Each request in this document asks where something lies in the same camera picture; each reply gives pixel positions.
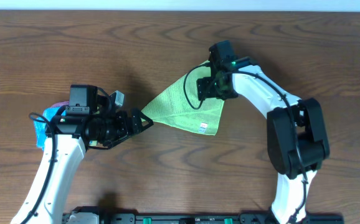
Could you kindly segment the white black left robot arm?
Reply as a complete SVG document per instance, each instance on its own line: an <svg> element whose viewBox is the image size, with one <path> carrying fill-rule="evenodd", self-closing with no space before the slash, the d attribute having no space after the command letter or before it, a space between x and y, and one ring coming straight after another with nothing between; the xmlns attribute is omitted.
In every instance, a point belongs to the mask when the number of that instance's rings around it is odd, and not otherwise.
<svg viewBox="0 0 360 224"><path fill-rule="evenodd" d="M51 119L30 113L45 124L44 155L29 193L12 223L60 223L75 173L89 149L110 150L153 125L133 108L102 114L70 114L63 105Z"/></svg>

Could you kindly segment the green microfiber cloth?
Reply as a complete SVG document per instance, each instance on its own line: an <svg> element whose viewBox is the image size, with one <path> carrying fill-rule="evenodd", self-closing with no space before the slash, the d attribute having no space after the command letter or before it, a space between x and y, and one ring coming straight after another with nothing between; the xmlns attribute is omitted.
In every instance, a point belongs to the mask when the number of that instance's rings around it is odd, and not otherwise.
<svg viewBox="0 0 360 224"><path fill-rule="evenodd" d="M142 109L142 113L155 123L196 134L216 135L224 101L208 98L198 107L196 81L210 76L211 70L207 62L202 62L190 74L183 75L150 101Z"/></svg>

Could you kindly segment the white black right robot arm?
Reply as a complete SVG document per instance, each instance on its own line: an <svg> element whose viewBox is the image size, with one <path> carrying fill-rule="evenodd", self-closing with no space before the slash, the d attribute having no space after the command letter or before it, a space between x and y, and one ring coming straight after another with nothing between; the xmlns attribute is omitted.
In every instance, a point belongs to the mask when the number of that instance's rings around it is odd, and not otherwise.
<svg viewBox="0 0 360 224"><path fill-rule="evenodd" d="M203 64L211 75L197 81L199 101L244 96L267 122L267 151L277 171L275 199L266 212L246 212L239 223L342 223L341 217L306 211L310 185L329 157L320 104L302 100L269 79L258 65Z"/></svg>

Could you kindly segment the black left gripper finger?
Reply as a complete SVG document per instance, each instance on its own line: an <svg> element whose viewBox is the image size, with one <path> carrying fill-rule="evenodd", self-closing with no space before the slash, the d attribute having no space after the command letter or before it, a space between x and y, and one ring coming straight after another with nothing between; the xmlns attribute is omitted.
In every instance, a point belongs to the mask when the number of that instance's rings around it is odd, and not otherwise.
<svg viewBox="0 0 360 224"><path fill-rule="evenodd" d="M147 117L144 113L141 112L141 110L137 108L133 108L131 110L131 121L133 134L142 133L143 131L152 127L154 124L151 118Z"/></svg>
<svg viewBox="0 0 360 224"><path fill-rule="evenodd" d="M121 144L122 142L126 141L127 139L131 138L132 136L133 136L132 134L126 134L123 136L119 136L119 135L105 136L102 139L102 144L106 149L111 149Z"/></svg>

